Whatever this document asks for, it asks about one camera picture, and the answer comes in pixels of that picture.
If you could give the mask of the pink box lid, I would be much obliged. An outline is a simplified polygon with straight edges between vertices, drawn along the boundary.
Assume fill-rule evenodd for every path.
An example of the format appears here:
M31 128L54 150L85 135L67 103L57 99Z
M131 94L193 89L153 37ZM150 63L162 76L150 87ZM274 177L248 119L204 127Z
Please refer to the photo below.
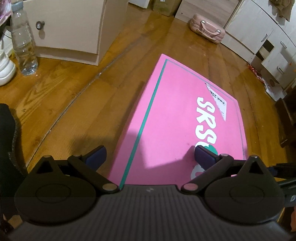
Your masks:
M194 158L198 145L247 157L238 102L163 54L120 137L108 178L119 187L182 186L203 172Z

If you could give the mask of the dark wooden furniture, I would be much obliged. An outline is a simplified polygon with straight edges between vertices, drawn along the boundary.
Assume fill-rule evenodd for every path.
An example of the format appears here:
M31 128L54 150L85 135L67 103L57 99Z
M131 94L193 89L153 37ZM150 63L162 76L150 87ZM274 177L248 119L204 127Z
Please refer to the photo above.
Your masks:
M280 146L284 148L295 142L295 87L284 98L280 98L275 107L282 124Z

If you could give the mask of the papers on floor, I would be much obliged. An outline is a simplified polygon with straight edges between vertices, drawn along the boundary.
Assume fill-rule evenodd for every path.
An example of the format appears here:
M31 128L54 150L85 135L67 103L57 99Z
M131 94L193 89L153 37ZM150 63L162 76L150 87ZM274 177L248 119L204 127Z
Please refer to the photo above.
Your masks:
M258 71L253 65L247 62L248 68L254 73L259 81L264 85L265 92L274 100L278 101L284 98L287 93L282 86L273 78L273 76L265 69Z

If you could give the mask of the white sneaker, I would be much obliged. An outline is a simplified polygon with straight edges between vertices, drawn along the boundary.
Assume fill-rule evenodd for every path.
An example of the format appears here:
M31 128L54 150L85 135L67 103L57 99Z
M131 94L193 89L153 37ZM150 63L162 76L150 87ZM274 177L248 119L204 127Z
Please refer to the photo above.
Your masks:
M5 27L1 36L0 86L9 83L16 73L16 65L10 59L13 53L11 32Z

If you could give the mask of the white drawer unit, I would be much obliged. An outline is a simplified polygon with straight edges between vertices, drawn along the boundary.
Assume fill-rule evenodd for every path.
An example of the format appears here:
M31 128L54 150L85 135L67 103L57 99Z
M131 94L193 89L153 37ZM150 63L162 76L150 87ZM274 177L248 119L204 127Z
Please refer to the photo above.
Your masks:
M225 31L222 44L249 63L261 54L263 69L282 88L295 80L295 7L287 20L271 1L241 1Z

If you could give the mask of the pink small suitcase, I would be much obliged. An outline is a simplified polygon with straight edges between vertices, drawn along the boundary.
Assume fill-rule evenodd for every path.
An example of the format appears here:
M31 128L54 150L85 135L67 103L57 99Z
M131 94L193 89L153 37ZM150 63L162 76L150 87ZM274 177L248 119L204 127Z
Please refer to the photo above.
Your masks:
M219 44L226 34L222 27L200 14L193 15L189 21L189 27L196 34L215 44Z

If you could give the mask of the beige drawer cabinet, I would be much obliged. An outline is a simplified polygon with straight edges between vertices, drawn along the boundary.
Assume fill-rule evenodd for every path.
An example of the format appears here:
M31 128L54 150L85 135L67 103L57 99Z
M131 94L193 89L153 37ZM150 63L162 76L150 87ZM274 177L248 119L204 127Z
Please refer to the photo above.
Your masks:
M24 1L37 56L98 65L125 22L127 1Z

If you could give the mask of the clear plastic water bottle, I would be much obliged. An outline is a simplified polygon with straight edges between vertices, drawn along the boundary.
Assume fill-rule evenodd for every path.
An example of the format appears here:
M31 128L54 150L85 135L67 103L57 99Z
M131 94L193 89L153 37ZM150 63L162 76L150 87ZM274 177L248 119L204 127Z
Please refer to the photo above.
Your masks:
M38 60L23 1L11 5L11 37L19 69L24 76L35 74Z

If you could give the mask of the brown cardboard box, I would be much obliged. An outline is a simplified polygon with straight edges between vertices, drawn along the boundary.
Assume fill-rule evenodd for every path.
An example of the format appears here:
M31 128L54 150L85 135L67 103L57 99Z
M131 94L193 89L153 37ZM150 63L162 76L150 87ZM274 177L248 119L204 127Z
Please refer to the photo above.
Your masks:
M182 0L155 0L152 10L164 16L174 15Z

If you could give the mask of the white cabinet in background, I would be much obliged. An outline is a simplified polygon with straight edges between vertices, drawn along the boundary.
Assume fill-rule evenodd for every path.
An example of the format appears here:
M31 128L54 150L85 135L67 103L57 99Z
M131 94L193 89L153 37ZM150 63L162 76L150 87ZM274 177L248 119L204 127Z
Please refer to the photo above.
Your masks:
M129 0L128 2L140 8L147 9L150 0Z

